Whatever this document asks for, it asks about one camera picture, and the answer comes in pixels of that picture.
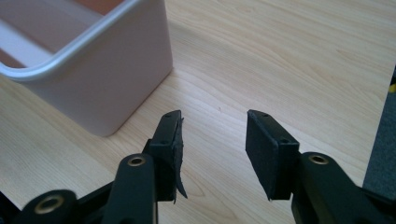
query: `black plastic part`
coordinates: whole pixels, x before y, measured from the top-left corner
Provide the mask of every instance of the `black plastic part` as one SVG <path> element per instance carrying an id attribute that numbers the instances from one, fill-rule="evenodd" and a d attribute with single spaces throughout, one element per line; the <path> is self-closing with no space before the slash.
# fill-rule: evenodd
<path id="1" fill-rule="evenodd" d="M 20 209 L 0 191 L 0 218 L 3 219 L 3 223 L 11 223 L 11 220 L 13 220 L 19 212 Z"/>
<path id="2" fill-rule="evenodd" d="M 13 220 L 14 224 L 78 223 L 76 194 L 60 189 L 44 193 L 30 201 Z"/>
<path id="3" fill-rule="evenodd" d="M 370 202 L 380 211 L 391 223 L 396 223 L 396 201 L 391 201 L 368 189 L 361 189 Z"/>
<path id="4" fill-rule="evenodd" d="M 296 224 L 317 224 L 318 216 L 315 209 L 309 201 L 308 195 L 301 184 L 296 185 L 294 189 L 293 199 L 291 201 L 291 211 Z"/>
<path id="5" fill-rule="evenodd" d="M 176 189 L 187 198 L 180 178 L 183 157 L 182 122 L 180 110 L 163 115 L 154 136 L 148 140 L 143 150 L 143 153 L 154 159 L 158 202 L 175 200 Z"/>
<path id="6" fill-rule="evenodd" d="M 304 153 L 297 177 L 318 223 L 389 223 L 332 158 L 317 152 Z"/>
<path id="7" fill-rule="evenodd" d="M 78 214 L 82 223 L 100 223 L 113 182 L 78 199 Z"/>
<path id="8" fill-rule="evenodd" d="M 134 154 L 120 162 L 102 223 L 157 223 L 154 162 Z"/>
<path id="9" fill-rule="evenodd" d="M 270 115 L 247 112 L 246 151 L 269 200 L 288 200 L 299 143 Z"/>

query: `plastic container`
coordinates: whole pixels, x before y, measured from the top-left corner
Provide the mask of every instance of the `plastic container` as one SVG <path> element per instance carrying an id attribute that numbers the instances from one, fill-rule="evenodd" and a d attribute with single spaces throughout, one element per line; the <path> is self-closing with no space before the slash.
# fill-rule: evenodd
<path id="1" fill-rule="evenodd" d="M 172 70 L 163 0 L 0 1 L 0 74 L 114 133 Z"/>

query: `screw hole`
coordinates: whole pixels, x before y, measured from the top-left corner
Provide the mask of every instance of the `screw hole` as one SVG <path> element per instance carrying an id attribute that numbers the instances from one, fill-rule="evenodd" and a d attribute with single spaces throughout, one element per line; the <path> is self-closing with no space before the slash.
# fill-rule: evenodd
<path id="1" fill-rule="evenodd" d="M 142 165 L 146 162 L 146 160 L 143 157 L 133 157 L 130 160 L 128 160 L 128 165 L 130 166 L 139 166 Z"/>
<path id="2" fill-rule="evenodd" d="M 50 213 L 60 207 L 63 203 L 64 197 L 62 197 L 62 195 L 50 195 L 41 200 L 41 202 L 35 206 L 35 213 L 39 215 Z"/>
<path id="3" fill-rule="evenodd" d="M 309 160 L 319 165 L 326 165 L 329 163 L 329 161 L 326 158 L 319 155 L 312 155 L 309 157 Z"/>

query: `wood grain surface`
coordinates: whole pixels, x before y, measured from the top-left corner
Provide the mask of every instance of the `wood grain surface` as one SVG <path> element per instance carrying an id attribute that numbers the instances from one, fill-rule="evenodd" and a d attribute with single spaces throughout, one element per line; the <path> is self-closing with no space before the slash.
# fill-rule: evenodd
<path id="1" fill-rule="evenodd" d="M 166 0 L 174 70 L 120 130 L 93 136 L 0 77 L 0 190 L 17 206 L 113 180 L 161 115 L 181 109 L 189 195 L 160 223 L 293 223 L 245 152 L 247 111 L 271 114 L 301 151 L 335 158 L 361 186 L 396 59 L 396 2 Z"/>

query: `bin rim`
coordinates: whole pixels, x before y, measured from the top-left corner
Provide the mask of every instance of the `bin rim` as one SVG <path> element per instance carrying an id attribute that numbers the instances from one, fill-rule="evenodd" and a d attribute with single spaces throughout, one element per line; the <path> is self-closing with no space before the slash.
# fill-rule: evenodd
<path id="1" fill-rule="evenodd" d="M 88 46 L 95 38 L 107 30 L 111 25 L 119 21 L 126 13 L 145 0 L 124 0 L 118 6 L 108 12 L 103 18 L 78 35 L 70 43 L 52 55 L 49 60 L 30 67 L 12 68 L 0 62 L 0 75 L 17 82 L 35 81 L 48 76 L 53 76 L 54 71 L 77 55 Z"/>

